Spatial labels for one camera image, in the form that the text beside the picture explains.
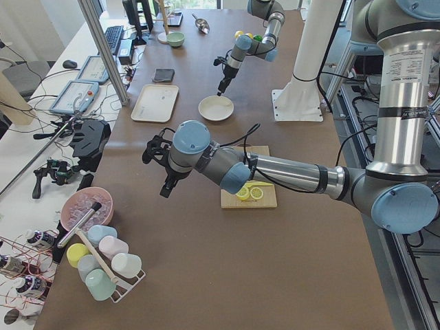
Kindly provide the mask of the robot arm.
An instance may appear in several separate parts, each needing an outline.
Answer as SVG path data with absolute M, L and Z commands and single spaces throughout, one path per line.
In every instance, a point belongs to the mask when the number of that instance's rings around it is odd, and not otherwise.
M 256 31 L 259 20 L 242 10 L 205 10 L 203 15 L 211 24 L 211 33 L 203 36 L 190 21 L 181 27 L 186 35 L 183 47 L 175 50 L 153 45 L 147 60 L 151 65 L 173 65 L 176 83 L 180 88 L 173 126 L 189 119 L 199 119 L 199 101 L 214 91 L 219 70 L 211 64 L 214 57 L 232 47 L 235 30 Z M 354 215 L 348 206 L 313 193 L 322 166 L 333 166 L 338 138 L 330 114 L 322 114 L 317 122 L 281 122 L 272 113 L 272 90 L 285 84 L 292 69 L 292 59 L 305 46 L 302 36 L 305 24 L 299 13 L 288 11 L 278 41 L 279 54 L 275 63 L 265 64 L 249 58 L 242 66 L 237 80 L 232 83 L 230 97 L 235 104 L 234 114 L 221 122 L 209 122 L 213 139 L 220 144 L 234 140 L 258 122 L 261 128 L 250 138 L 253 144 L 269 147 L 271 154 L 283 160 L 289 179 L 298 172 L 292 166 L 309 167 L 309 181 L 301 181 L 292 190 L 278 189 L 275 209 L 224 210 L 220 206 L 221 190 L 193 172 L 180 183 L 169 199 L 158 194 L 165 176 L 164 170 L 151 164 L 145 170 L 145 200 L 141 204 L 143 228 L 147 232 L 209 232 L 213 229 L 246 229 L 252 223 L 280 226 L 288 219 L 305 222 L 328 219 L 344 224 Z
M 236 77 L 246 56 L 256 56 L 272 62 L 277 56 L 278 35 L 285 22 L 285 12 L 277 1 L 248 1 L 247 12 L 267 22 L 265 33 L 258 38 L 256 35 L 241 34 L 236 37 L 234 47 L 222 57 L 218 56 L 213 65 L 221 65 L 223 79 L 217 88 L 217 95 L 222 96 L 232 79 Z

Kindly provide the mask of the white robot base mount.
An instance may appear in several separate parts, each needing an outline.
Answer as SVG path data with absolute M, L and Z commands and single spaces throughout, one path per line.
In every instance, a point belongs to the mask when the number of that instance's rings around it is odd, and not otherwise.
M 284 89 L 274 89 L 274 118 L 282 122 L 321 122 L 318 74 L 344 2 L 312 1 L 296 56 L 292 78 Z

